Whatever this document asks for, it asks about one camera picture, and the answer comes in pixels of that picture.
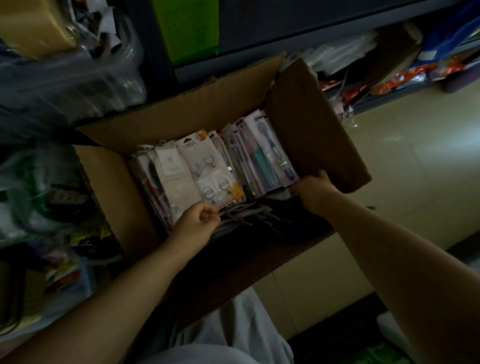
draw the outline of cardboard box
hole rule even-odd
[[[75,146],[98,205],[131,261],[160,244],[124,157],[199,129],[220,130],[263,108],[297,173],[327,170],[342,192],[371,180],[350,138],[303,60],[275,80],[283,55],[176,97],[78,128],[103,147]],[[325,221],[307,241],[283,241],[264,226],[239,228],[205,247],[176,279],[179,328],[218,308],[261,277],[331,235]]]

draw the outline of plastic storage bin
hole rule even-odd
[[[0,65],[0,144],[48,136],[85,118],[144,103],[138,67],[144,53],[130,20],[115,10],[122,40],[113,54],[92,59],[79,51],[44,62]]]

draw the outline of blue package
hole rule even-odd
[[[466,0],[424,34],[421,50],[412,67],[446,57],[480,27],[480,0]]]

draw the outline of tiled floor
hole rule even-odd
[[[446,249],[480,230],[480,82],[431,87],[348,129],[373,181],[353,197]],[[336,234],[254,285],[289,338],[372,292]]]

